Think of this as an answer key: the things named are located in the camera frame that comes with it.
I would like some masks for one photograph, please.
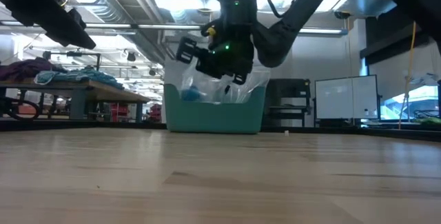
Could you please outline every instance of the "window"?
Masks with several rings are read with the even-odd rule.
[[[398,120],[400,118],[403,100],[404,94],[401,94],[384,101],[381,105],[381,119]],[[409,115],[410,119],[418,118],[421,116],[421,111],[429,113],[429,115],[437,116],[439,115],[439,109],[438,86],[422,86],[410,91],[409,108],[407,108],[407,104],[404,103],[402,119],[408,119]]]

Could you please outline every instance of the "black machine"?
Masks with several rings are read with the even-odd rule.
[[[204,37],[212,38],[208,49],[198,48],[195,41],[183,38],[176,58],[190,63],[196,57],[198,71],[218,79],[229,75],[234,78],[234,83],[242,85],[252,71],[254,47],[264,66],[275,68],[282,64],[300,29],[323,0],[294,0],[284,14],[278,14],[268,0],[274,14],[280,18],[270,28],[257,21],[256,0],[218,1],[221,5],[220,18],[201,30]],[[439,6],[428,6],[420,0],[393,1],[438,42],[441,53],[441,19],[433,11]]]
[[[93,49],[95,42],[84,31],[81,15],[72,9],[66,12],[65,0],[0,0],[12,17],[25,26],[40,25],[47,36],[61,45],[77,45]]]

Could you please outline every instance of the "yellow cable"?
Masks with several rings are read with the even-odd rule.
[[[62,3],[60,6],[61,6],[61,7],[64,7],[64,6],[68,3],[68,1],[69,1],[69,0],[65,0],[64,3]]]
[[[412,34],[412,44],[411,44],[411,51],[410,51],[410,59],[409,59],[409,69],[407,70],[407,78],[406,78],[406,86],[404,87],[404,99],[402,101],[401,105],[401,112],[400,112],[400,122],[398,123],[398,129],[401,130],[401,118],[402,113],[404,111],[404,105],[406,103],[406,100],[409,101],[409,85],[411,83],[411,74],[412,74],[412,67],[413,67],[413,52],[415,48],[415,36],[416,36],[416,22],[413,22],[413,34]]]

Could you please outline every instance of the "teal plastic bin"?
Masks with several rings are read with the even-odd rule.
[[[253,90],[246,103],[183,101],[172,84],[164,85],[167,128],[172,132],[257,134],[262,125],[265,87]]]

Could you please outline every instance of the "table leg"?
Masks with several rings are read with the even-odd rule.
[[[71,120],[84,120],[85,96],[85,90],[72,91],[72,101],[70,104]]]
[[[136,104],[136,123],[143,122],[143,103]]]
[[[0,88],[0,98],[1,97],[5,97],[6,96],[6,88]],[[3,114],[4,114],[4,102],[0,101],[0,118],[3,118]]]
[[[41,93],[41,95],[40,95],[39,107],[40,107],[40,114],[43,114],[43,108],[44,108],[44,93]]]

